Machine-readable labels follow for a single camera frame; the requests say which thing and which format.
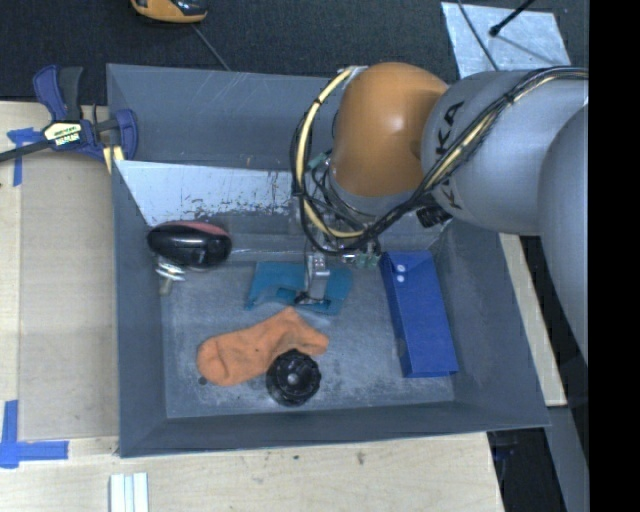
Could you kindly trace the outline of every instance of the black cord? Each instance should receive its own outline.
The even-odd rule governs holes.
[[[471,19],[467,15],[467,11],[464,8],[464,6],[462,5],[462,0],[458,0],[458,7],[460,8],[460,12],[462,13],[462,16],[464,16],[464,19],[467,21],[467,25],[469,25],[469,28],[471,29],[471,32],[473,33],[473,36],[476,38],[476,41],[478,41],[478,44],[480,45],[480,48],[482,48],[482,51],[487,56],[487,59],[489,59],[489,62],[491,63],[491,66],[493,67],[494,70],[500,71],[500,68],[498,68],[498,65],[496,64],[496,61],[493,60],[493,57],[489,53],[489,50],[487,49],[487,47],[482,42],[482,39],[480,39],[480,36],[478,35],[478,32],[476,31],[476,28],[473,26],[473,23],[471,23]]]
[[[224,59],[220,56],[220,54],[216,51],[216,49],[211,45],[211,43],[207,41],[207,38],[204,37],[204,34],[200,32],[200,30],[198,30],[198,27],[196,27],[195,24],[191,23],[191,28],[195,31],[196,34],[198,34],[198,37],[202,39],[202,42],[206,45],[207,48],[209,48],[209,51],[213,53],[214,57],[218,59],[218,62],[222,64],[222,67],[227,71],[231,71],[231,68],[227,66],[227,63],[224,61]]]

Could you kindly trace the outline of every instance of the bin floor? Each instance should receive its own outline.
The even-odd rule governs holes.
[[[251,311],[244,304],[254,266],[233,264],[190,272],[162,299],[165,395],[173,418],[291,411],[269,396],[264,375],[237,386],[201,384],[198,346],[207,338],[248,327],[284,306],[266,303]],[[353,287],[339,315],[298,308],[329,337],[316,361],[322,373],[317,394],[295,410],[323,410],[453,400],[451,377],[405,379],[380,272],[354,269]]]

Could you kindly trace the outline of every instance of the black cable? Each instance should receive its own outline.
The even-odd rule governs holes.
[[[518,7],[515,11],[513,11],[511,14],[509,14],[509,16],[507,16],[505,19],[503,19],[500,23],[497,23],[496,25],[491,27],[489,29],[489,35],[491,37],[497,36],[505,26],[507,26],[509,23],[511,23],[511,21],[514,18],[519,16],[522,11],[524,11],[527,7],[529,7],[535,1],[536,0],[527,0],[520,7]]]
[[[214,57],[216,59],[218,59],[218,62],[220,62],[220,64],[222,64],[222,67],[224,69],[226,69],[227,71],[231,71],[231,68],[227,65],[227,63],[220,56],[220,54],[216,51],[216,49],[211,45],[211,43],[209,41],[207,41],[207,38],[204,37],[204,34],[202,32],[200,32],[200,30],[198,30],[198,27],[196,27],[193,23],[191,23],[191,28],[195,31],[196,34],[198,34],[198,37],[200,39],[202,39],[202,42],[206,45],[207,48],[209,48],[209,51],[211,53],[213,53]]]
[[[480,48],[482,48],[482,51],[487,56],[487,59],[489,59],[489,62],[491,63],[491,66],[493,67],[494,70],[500,71],[500,68],[498,68],[498,65],[496,64],[496,61],[493,60],[493,57],[489,53],[489,50],[487,49],[487,47],[482,42],[482,39],[480,39],[480,36],[478,35],[478,32],[476,31],[476,28],[473,26],[473,23],[471,23],[471,19],[469,19],[469,16],[467,15],[467,11],[464,8],[464,6],[462,5],[462,0],[458,0],[458,7],[460,8],[460,12],[462,13],[462,16],[464,16],[464,19],[467,21],[467,25],[469,25],[469,28],[471,29],[471,32],[473,33],[473,36],[476,38],[476,41],[478,41],[478,44],[480,45]]]

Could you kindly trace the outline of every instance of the blue tape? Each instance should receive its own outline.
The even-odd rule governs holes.
[[[15,469],[27,460],[62,460],[68,458],[69,441],[18,441],[18,401],[4,404],[4,424],[0,442],[0,467]]]
[[[26,143],[40,142],[44,139],[42,133],[33,128],[22,128],[20,130],[10,130],[7,137],[13,142],[17,148]],[[22,157],[16,158],[13,166],[13,186],[17,187],[22,183]]]

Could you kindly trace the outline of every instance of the black floor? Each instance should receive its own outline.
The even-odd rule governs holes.
[[[515,8],[519,0],[469,3]],[[349,64],[398,60],[447,82],[457,76],[440,2],[433,0],[212,0],[200,30],[238,71],[331,76]],[[538,0],[553,12],[574,65],[589,65],[588,0]],[[128,0],[0,0],[0,98],[31,99],[33,74],[48,64],[83,66],[83,104],[106,104],[106,63],[221,69],[188,26],[141,22]],[[539,240],[523,239],[550,331],[560,332]],[[575,346],[552,335],[566,386],[586,382]],[[588,460],[588,405],[574,411]],[[544,431],[490,433],[508,512],[564,512]]]

